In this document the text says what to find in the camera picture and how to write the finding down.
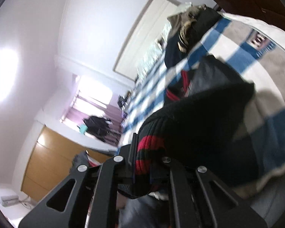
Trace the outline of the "black varsity jacket red stripes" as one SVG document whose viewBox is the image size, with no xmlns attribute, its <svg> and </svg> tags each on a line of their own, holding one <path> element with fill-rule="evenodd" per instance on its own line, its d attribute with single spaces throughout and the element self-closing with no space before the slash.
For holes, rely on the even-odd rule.
<svg viewBox="0 0 285 228">
<path fill-rule="evenodd" d="M 119 193 L 136 199 L 161 190 L 163 157 L 188 176 L 205 166 L 229 187 L 256 181 L 260 167 L 251 143 L 233 141 L 253 94 L 254 84 L 233 68 L 211 55 L 202 57 L 190 94 L 166 101 L 140 127 L 133 183 L 120 184 Z"/>
</svg>

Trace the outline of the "grey red clothes heap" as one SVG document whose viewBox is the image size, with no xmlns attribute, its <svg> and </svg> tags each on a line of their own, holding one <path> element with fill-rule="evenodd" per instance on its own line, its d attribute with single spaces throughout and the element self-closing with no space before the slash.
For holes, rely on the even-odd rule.
<svg viewBox="0 0 285 228">
<path fill-rule="evenodd" d="M 80 153 L 76 154 L 72 160 L 72 166 L 69 170 L 69 173 L 72 173 L 77 169 L 78 166 L 80 165 L 86 165 L 88 168 L 89 167 L 97 167 L 100 166 L 101 163 L 97 162 L 94 160 L 92 157 L 89 156 L 88 152 L 81 151 Z"/>
</svg>

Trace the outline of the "dark navy clothes pile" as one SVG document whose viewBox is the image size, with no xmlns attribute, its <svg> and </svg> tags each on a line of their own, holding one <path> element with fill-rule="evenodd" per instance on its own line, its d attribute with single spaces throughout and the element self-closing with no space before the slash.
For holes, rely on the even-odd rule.
<svg viewBox="0 0 285 228">
<path fill-rule="evenodd" d="M 165 50 L 166 68 L 172 68 L 186 58 L 220 19 L 222 16 L 206 5 L 191 6 L 184 12 L 168 17 L 171 29 Z"/>
</svg>

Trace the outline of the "light wooden wardrobe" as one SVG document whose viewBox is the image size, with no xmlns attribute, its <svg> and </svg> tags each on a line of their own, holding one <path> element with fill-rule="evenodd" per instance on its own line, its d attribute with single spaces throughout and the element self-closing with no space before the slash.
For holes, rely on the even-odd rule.
<svg viewBox="0 0 285 228">
<path fill-rule="evenodd" d="M 68 176 L 72 160 L 82 151 L 87 151 L 97 163 L 110 158 L 107 154 L 81 146 L 44 127 L 30 155 L 21 191 L 32 200 L 40 201 Z"/>
</svg>

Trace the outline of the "black bag by window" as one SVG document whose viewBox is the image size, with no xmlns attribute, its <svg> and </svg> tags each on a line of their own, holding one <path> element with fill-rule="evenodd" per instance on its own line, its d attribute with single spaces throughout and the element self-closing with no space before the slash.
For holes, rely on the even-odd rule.
<svg viewBox="0 0 285 228">
<path fill-rule="evenodd" d="M 87 132 L 94 136 L 105 136 L 108 134 L 109 125 L 103 117 L 90 116 L 83 119 L 83 122 L 87 126 Z"/>
</svg>

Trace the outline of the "blue white checkered bedspread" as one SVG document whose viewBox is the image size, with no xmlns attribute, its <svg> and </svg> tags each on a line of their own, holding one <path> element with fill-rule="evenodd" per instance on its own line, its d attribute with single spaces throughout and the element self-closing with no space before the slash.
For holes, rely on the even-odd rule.
<svg viewBox="0 0 285 228">
<path fill-rule="evenodd" d="M 235 144 L 250 143 L 257 151 L 260 178 L 238 186 L 247 198 L 260 192 L 270 179 L 285 174 L 285 31 L 250 17 L 224 13 L 177 65 L 167 68 L 160 57 L 132 93 L 120 145 L 129 144 L 145 119 L 163 107 L 166 88 L 181 78 L 182 70 L 198 67 L 210 54 L 231 66 L 255 85 Z"/>
</svg>

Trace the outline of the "white framed headboard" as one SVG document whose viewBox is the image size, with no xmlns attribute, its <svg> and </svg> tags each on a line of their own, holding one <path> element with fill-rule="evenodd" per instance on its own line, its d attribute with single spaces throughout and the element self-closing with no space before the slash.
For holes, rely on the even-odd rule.
<svg viewBox="0 0 285 228">
<path fill-rule="evenodd" d="M 181 3 L 177 0 L 148 0 L 135 20 L 118 54 L 113 71 L 134 81 L 138 63 L 148 48 L 160 38 L 167 17 Z"/>
</svg>

